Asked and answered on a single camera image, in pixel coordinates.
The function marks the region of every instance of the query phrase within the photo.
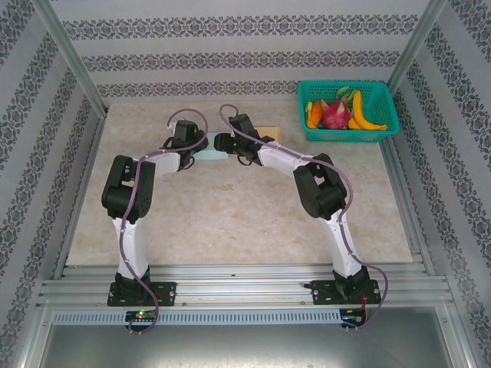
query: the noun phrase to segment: marble tabletop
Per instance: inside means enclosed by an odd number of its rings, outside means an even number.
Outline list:
[[[114,157],[138,158],[158,149],[170,135],[167,118],[184,107],[202,111],[210,131],[224,131],[220,104],[111,104],[68,265],[118,263],[116,233],[101,205]],[[234,104],[256,126],[279,126],[283,145],[301,153],[327,153],[348,175],[354,188],[348,224],[362,259],[412,261],[378,144],[308,142],[294,100]],[[182,117],[202,124],[193,113]],[[187,171],[157,179],[143,223],[152,265],[332,262],[325,234],[302,208],[294,180],[271,168],[244,167],[235,158],[197,160]]]

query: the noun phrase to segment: patterned wallpaper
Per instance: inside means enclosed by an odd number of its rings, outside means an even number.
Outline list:
[[[108,102],[285,99],[304,79],[386,81],[427,3],[52,2]]]
[[[0,4],[0,367],[58,261],[99,122],[29,1]]]
[[[491,366],[491,11],[450,1],[395,96],[394,142],[433,263]]]

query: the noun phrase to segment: banana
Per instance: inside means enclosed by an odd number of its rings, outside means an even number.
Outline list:
[[[350,128],[351,130],[361,130],[361,128],[358,125],[356,125],[354,118],[351,118],[348,121],[348,128]]]
[[[360,90],[357,90],[353,96],[353,118],[356,125],[362,130],[387,130],[387,125],[377,125],[367,121],[363,115],[363,110],[361,109],[362,105],[361,92]]]
[[[312,121],[311,111],[312,111],[312,102],[309,102],[307,103],[307,107],[305,108],[305,112],[307,113],[307,119],[305,121],[305,125],[309,129],[317,129],[314,122]]]

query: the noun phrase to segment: plastic basket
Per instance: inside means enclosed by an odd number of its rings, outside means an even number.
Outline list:
[[[358,89],[363,96],[363,113],[374,124],[387,125],[387,130],[322,130],[310,129],[305,125],[305,107],[309,101],[324,98],[336,100],[336,92],[349,86]],[[310,141],[328,142],[372,142],[376,143],[399,131],[399,118],[387,85],[382,82],[361,82],[355,80],[303,80],[298,85],[298,107],[305,137]]]

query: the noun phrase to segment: black wire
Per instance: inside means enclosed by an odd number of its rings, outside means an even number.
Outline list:
[[[194,157],[191,157],[191,160],[192,160],[192,161],[191,161],[191,164],[190,164],[190,165],[188,165],[187,167],[183,167],[181,170],[188,170],[188,169],[190,169],[190,168],[191,168],[191,166],[192,166],[192,165],[194,165],[194,163],[195,163],[196,159],[195,159]]]
[[[173,138],[173,136],[170,136],[169,138],[166,139],[166,141],[164,142],[161,150],[167,150],[167,149],[170,148],[168,145],[172,141],[172,138]]]
[[[244,156],[237,156],[237,161],[239,161],[241,165],[244,165],[244,166],[251,166],[252,165],[252,161],[249,161],[249,164],[243,163],[242,160],[240,159],[241,157],[244,157]]]

